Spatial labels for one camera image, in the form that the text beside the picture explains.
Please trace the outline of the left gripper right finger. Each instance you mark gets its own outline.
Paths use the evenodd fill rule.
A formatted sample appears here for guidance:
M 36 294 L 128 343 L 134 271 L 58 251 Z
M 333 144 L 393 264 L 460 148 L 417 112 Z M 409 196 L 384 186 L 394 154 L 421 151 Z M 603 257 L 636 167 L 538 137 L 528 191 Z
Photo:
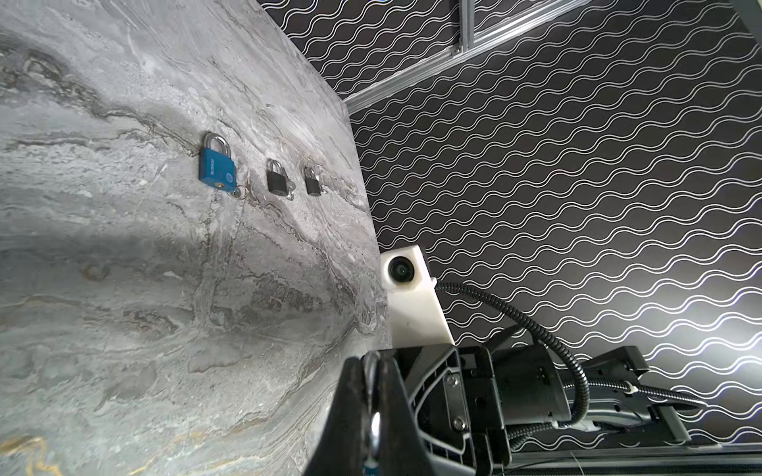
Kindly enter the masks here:
M 406 397 L 397 362 L 382 357 L 376 374 L 376 412 L 380 416 L 380 475 L 435 475 Z

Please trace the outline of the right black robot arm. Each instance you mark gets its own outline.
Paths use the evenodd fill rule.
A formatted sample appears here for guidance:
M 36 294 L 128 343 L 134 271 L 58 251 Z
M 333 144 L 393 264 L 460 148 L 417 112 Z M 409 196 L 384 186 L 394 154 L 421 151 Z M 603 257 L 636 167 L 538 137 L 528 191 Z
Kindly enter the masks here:
M 459 294 L 496 309 L 532 338 L 511 347 L 511 331 L 458 348 L 438 294 Z M 442 475 L 757 475 L 759 455 L 689 449 L 668 455 L 656 442 L 686 445 L 679 414 L 702 410 L 685 393 L 644 384 L 648 371 L 631 346 L 589 362 L 505 299 L 474 286 L 429 280 L 387 288 L 392 355 L 432 468 Z M 613 442 L 611 455 L 520 459 L 534 436 L 589 432 Z

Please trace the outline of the black padlock with key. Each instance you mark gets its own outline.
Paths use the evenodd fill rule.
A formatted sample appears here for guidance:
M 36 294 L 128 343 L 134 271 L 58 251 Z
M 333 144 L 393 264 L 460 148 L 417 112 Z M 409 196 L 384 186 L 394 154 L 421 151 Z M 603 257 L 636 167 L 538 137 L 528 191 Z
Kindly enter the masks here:
M 292 200 L 296 188 L 293 181 L 289 178 L 286 170 L 275 159 L 268 159 L 266 164 L 266 179 L 269 192 L 281 198 Z

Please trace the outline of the blue padlock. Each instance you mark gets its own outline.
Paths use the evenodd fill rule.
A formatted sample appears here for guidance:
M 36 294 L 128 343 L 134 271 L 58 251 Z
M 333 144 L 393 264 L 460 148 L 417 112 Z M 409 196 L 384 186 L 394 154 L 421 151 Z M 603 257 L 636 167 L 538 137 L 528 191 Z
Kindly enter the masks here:
M 237 184 L 236 164 L 232 159 L 228 140 L 220 134 L 208 132 L 204 136 L 198 161 L 198 179 L 203 184 L 227 192 L 234 198 L 243 196 Z
M 365 414 L 363 420 L 363 466 L 364 475 L 380 474 L 380 412 L 378 410 L 378 370 L 380 354 L 370 351 L 362 358 L 364 376 Z

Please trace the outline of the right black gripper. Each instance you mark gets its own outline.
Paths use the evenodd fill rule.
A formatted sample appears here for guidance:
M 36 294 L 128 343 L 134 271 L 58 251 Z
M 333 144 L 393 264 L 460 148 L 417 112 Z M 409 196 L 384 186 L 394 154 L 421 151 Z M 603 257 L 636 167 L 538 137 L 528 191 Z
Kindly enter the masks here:
M 448 344 L 394 349 L 437 475 L 504 475 L 512 454 L 490 352 Z

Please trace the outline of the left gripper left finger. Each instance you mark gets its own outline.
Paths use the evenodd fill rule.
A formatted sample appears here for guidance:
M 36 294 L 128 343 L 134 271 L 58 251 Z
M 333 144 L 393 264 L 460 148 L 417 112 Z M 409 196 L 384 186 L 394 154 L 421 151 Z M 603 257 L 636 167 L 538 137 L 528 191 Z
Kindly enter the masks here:
M 363 365 L 351 357 L 341 369 L 325 428 L 304 475 L 363 475 L 368 425 Z

